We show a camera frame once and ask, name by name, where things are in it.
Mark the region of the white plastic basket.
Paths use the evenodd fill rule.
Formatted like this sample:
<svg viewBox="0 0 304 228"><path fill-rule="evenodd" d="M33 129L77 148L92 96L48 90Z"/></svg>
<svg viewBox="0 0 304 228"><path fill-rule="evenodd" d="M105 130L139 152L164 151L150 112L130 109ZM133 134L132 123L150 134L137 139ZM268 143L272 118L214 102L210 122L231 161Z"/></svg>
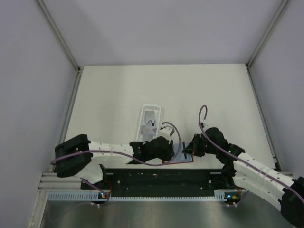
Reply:
<svg viewBox="0 0 304 228"><path fill-rule="evenodd" d="M157 138L160 129L160 119L161 107L159 105L143 105L138 124L136 140L144 142Z"/></svg>

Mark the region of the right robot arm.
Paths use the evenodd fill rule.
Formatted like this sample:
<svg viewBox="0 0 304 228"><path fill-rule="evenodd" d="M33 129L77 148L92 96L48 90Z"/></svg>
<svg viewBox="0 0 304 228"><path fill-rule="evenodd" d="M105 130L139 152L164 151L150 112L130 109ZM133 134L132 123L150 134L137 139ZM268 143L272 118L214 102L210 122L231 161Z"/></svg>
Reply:
<svg viewBox="0 0 304 228"><path fill-rule="evenodd" d="M197 157L213 154L223 164L222 183L246 189L277 208L293 226L304 226L304 179L294 179L271 169L237 145L228 143L218 128L195 134L182 151Z"/></svg>

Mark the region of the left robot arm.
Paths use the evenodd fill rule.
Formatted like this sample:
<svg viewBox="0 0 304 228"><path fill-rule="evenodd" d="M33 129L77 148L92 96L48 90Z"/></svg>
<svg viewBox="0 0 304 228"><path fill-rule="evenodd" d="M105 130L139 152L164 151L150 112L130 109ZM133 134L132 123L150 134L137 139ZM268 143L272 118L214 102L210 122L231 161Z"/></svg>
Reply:
<svg viewBox="0 0 304 228"><path fill-rule="evenodd" d="M146 164L153 159L169 162L175 153L173 142L164 137L129 144L106 144L80 134L55 147L55 173L59 178L76 176L89 181L97 188L107 185L103 170L107 165Z"/></svg>

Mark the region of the red leather card holder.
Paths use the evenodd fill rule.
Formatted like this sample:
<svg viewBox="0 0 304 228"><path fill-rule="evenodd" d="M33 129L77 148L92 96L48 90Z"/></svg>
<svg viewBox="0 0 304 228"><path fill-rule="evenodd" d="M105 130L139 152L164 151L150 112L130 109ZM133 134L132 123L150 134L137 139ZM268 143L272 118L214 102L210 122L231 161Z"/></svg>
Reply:
<svg viewBox="0 0 304 228"><path fill-rule="evenodd" d="M192 155L182 152L188 145L189 143L182 142L179 155L170 164L191 163L194 161Z"/></svg>

